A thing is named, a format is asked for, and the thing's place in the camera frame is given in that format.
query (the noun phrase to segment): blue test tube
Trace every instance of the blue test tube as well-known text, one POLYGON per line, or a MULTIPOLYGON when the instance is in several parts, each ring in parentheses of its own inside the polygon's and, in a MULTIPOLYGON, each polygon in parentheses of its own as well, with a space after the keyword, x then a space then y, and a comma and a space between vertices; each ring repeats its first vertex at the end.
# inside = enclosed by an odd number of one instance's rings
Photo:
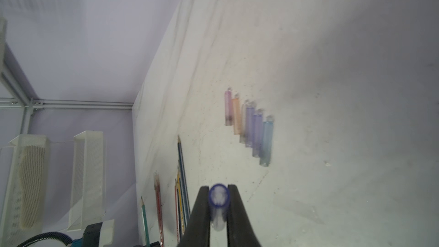
POLYGON ((271 160, 271 143, 273 139, 273 116, 268 116, 264 122, 264 129, 262 133, 262 145, 260 153, 259 164, 263 167, 268 167, 271 160))
POLYGON ((263 111, 261 109, 258 109, 253 114, 253 152, 252 156, 259 157, 260 150, 261 150, 261 143, 262 143, 262 126, 263 126, 263 120, 262 120, 263 111))
POLYGON ((250 102, 245 110, 245 147, 253 147, 253 114, 256 103, 250 102))
POLYGON ((215 184, 209 190, 210 222, 221 231, 226 227, 227 210, 230 204, 229 190, 223 184, 215 184))

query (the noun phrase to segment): black cable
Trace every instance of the black cable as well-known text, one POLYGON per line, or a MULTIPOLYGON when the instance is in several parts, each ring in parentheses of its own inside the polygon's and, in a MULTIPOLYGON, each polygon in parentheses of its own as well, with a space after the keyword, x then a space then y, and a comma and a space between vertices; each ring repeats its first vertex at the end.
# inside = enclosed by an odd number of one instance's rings
POLYGON ((72 238, 66 234, 63 234, 60 232, 48 232, 48 233, 42 233, 42 234, 36 235, 34 237, 31 237, 30 239, 26 240, 25 242, 18 245, 17 247, 27 247, 27 246, 30 246, 31 244, 38 242, 38 241, 46 240, 46 239, 59 240, 65 246, 72 244, 72 242, 73 242, 72 238))

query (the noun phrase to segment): plastic tube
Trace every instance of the plastic tube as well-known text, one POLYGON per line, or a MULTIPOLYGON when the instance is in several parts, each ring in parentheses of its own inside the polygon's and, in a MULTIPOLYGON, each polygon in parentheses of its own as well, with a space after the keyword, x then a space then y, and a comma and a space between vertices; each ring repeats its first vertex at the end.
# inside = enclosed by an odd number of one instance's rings
POLYGON ((247 109, 247 105, 249 104, 249 100, 246 100, 242 105, 241 110, 241 134, 239 135, 239 143, 245 143, 245 111, 247 109))
POLYGON ((224 106, 226 110, 226 126, 232 125, 233 107, 232 107, 232 89, 228 88, 224 93, 224 106))
POLYGON ((264 130, 262 134, 262 145, 260 153, 259 164, 263 167, 268 167, 271 161, 271 143, 273 138, 273 116, 268 116, 264 122, 264 130))
POLYGON ((252 156, 259 157, 262 143, 263 111, 257 110, 253 115, 253 152, 252 156))
POLYGON ((226 226, 230 204, 229 190, 223 184, 215 184, 209 191, 210 221, 212 227, 221 231, 226 226))
POLYGON ((245 147, 253 147, 253 114, 255 113, 255 102, 250 102, 245 109, 245 147))
POLYGON ((232 99, 233 105, 233 134, 241 133, 241 111, 239 109, 239 94, 232 99))

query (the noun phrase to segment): white tabletop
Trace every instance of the white tabletop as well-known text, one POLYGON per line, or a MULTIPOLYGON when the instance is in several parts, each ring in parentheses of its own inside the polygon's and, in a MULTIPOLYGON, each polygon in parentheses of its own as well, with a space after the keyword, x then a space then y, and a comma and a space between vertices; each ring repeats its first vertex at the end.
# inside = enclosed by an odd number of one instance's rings
POLYGON ((151 241, 158 172, 177 244, 179 134, 190 205, 236 184, 262 246, 436 245, 438 14, 435 0, 182 0, 134 105, 151 241), (274 116, 269 167, 224 125, 228 87, 274 116))

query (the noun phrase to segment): white mesh holder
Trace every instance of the white mesh holder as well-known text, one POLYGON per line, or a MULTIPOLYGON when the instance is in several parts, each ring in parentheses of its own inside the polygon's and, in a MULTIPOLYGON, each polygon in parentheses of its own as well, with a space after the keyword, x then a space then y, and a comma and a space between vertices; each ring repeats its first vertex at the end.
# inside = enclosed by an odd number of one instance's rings
POLYGON ((17 246, 43 230, 50 142, 45 135, 21 134, 10 141, 14 153, 3 205, 1 246, 17 246))
POLYGON ((105 214, 104 151, 103 132, 84 131, 74 137, 68 231, 102 221, 105 214))

